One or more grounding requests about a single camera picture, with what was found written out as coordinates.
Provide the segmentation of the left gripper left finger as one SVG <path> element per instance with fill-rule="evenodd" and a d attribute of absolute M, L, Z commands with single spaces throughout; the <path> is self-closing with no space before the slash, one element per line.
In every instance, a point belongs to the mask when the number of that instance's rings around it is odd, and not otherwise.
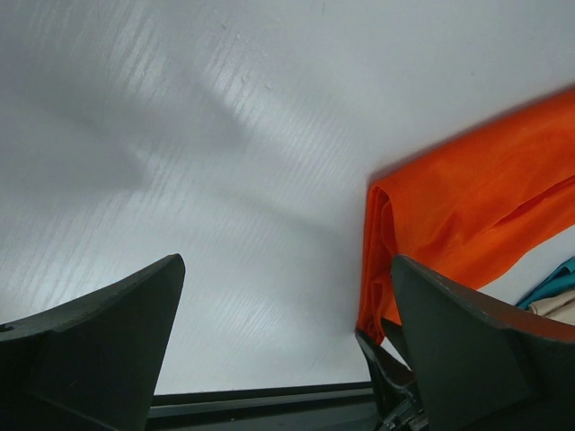
<path fill-rule="evenodd" d="M 185 277 L 179 254 L 1 326 L 3 430 L 142 430 Z"/>

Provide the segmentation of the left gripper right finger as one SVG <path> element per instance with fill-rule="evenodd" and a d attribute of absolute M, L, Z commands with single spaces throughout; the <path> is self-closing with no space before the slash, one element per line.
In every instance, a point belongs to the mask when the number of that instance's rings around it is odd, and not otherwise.
<path fill-rule="evenodd" d="M 572 430 L 574 328 L 457 284 L 406 256 L 391 269 L 432 430 Z"/>

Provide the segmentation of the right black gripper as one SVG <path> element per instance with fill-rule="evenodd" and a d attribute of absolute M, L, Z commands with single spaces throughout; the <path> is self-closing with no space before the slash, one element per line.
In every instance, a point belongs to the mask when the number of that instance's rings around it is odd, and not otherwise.
<path fill-rule="evenodd" d="M 376 430 L 426 430 L 427 415 L 415 374 L 365 331 L 356 330 L 355 337 L 367 361 L 375 395 L 379 416 Z"/>

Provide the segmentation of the orange t shirt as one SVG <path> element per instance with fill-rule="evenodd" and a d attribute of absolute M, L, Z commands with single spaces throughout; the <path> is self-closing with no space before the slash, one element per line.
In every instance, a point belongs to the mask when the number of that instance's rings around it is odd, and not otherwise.
<path fill-rule="evenodd" d="M 391 280 L 405 255 L 472 289 L 574 223 L 574 91 L 468 132 L 367 192 L 357 327 L 400 321 Z"/>

